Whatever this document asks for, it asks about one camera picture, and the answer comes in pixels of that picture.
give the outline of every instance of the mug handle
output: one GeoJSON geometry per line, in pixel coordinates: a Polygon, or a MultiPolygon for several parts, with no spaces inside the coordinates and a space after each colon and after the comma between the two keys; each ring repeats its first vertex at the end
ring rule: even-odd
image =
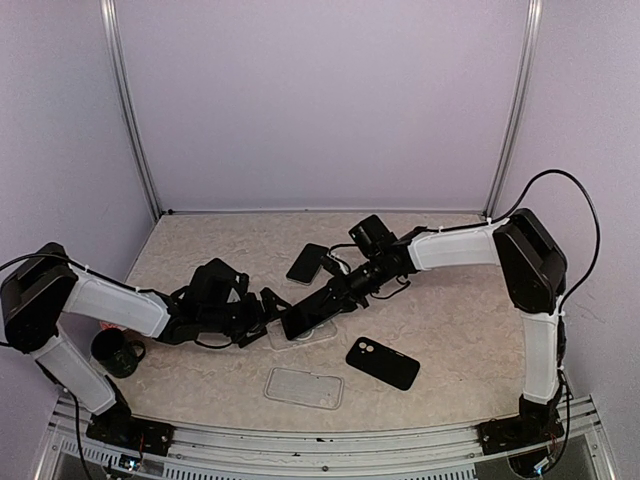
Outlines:
{"type": "Polygon", "coordinates": [[[142,349],[142,353],[140,355],[136,355],[138,362],[141,362],[144,356],[147,354],[147,347],[145,347],[144,343],[142,343],[140,340],[132,340],[131,342],[129,342],[129,344],[132,347],[138,347],[142,349]]]}

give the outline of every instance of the transparent plastic tray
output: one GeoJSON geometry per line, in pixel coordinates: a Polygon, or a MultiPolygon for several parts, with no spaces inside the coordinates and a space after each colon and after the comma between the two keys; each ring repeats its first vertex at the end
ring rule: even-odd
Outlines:
{"type": "Polygon", "coordinates": [[[269,374],[264,396],[278,402],[336,410],[342,403],[343,389],[344,380],[340,377],[275,367],[269,374]]]}
{"type": "Polygon", "coordinates": [[[275,322],[267,325],[267,332],[269,332],[271,348],[276,351],[280,351],[333,338],[338,334],[338,329],[335,324],[329,320],[311,330],[311,332],[309,332],[304,338],[287,340],[287,337],[284,334],[284,329],[282,328],[282,323],[280,320],[276,320],[275,322]]]}

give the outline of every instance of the black bracket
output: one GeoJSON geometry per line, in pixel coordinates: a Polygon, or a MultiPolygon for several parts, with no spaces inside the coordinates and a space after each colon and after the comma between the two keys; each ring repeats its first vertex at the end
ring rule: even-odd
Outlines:
{"type": "Polygon", "coordinates": [[[173,440],[173,425],[131,416],[118,387],[105,377],[116,394],[116,403],[101,415],[92,415],[87,437],[139,453],[166,457],[173,440]]]}
{"type": "Polygon", "coordinates": [[[95,419],[87,427],[87,437],[134,452],[150,453],[166,457],[173,439],[174,427],[168,423],[130,417],[127,434],[113,434],[95,419]]]}
{"type": "Polygon", "coordinates": [[[557,405],[562,395],[546,405],[536,404],[520,397],[520,414],[500,420],[489,420],[478,425],[478,437],[485,455],[507,452],[562,438],[564,428],[557,405]]]}

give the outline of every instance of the black mug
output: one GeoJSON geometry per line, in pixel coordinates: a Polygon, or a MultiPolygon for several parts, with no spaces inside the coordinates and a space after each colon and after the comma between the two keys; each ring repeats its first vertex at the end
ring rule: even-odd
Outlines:
{"type": "Polygon", "coordinates": [[[140,340],[128,342],[118,328],[103,330],[91,342],[91,355],[104,369],[116,378],[133,375],[146,354],[144,343],[140,340]],[[136,354],[134,347],[142,349],[136,354]]]}

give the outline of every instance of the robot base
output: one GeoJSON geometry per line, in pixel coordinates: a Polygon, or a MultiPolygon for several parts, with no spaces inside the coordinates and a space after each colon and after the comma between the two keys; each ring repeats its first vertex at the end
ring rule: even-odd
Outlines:
{"type": "Polygon", "coordinates": [[[87,437],[135,452],[166,457],[173,439],[173,431],[174,427],[168,423],[130,417],[126,435],[104,428],[99,420],[94,420],[87,427],[87,437]]]}
{"type": "Polygon", "coordinates": [[[553,422],[549,429],[540,431],[533,425],[527,425],[521,417],[510,417],[481,423],[478,434],[482,453],[492,455],[545,443],[551,440],[552,435],[562,438],[564,428],[560,422],[553,422]]]}

